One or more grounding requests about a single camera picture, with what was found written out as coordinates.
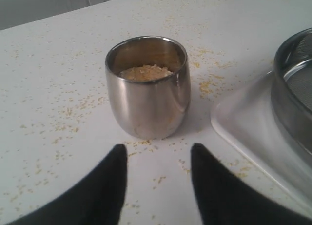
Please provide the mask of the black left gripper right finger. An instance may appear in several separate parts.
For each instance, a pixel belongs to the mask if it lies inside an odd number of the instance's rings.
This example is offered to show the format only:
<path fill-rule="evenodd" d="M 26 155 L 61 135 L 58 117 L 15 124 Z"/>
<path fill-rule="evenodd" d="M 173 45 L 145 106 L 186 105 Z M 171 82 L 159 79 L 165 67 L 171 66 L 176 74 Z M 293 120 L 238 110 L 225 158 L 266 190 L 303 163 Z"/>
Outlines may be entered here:
<path fill-rule="evenodd" d="M 310 225 L 311 219 L 253 190 L 201 143 L 191 148 L 191 177 L 205 225 Z"/>

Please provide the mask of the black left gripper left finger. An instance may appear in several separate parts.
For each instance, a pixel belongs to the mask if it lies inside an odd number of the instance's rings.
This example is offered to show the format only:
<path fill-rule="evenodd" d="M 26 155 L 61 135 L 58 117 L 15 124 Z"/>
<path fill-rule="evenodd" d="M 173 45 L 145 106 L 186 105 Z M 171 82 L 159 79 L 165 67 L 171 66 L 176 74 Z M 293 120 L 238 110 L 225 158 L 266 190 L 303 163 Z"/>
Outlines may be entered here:
<path fill-rule="evenodd" d="M 81 181 L 14 225 L 117 225 L 125 202 L 127 150 L 116 144 Z"/>

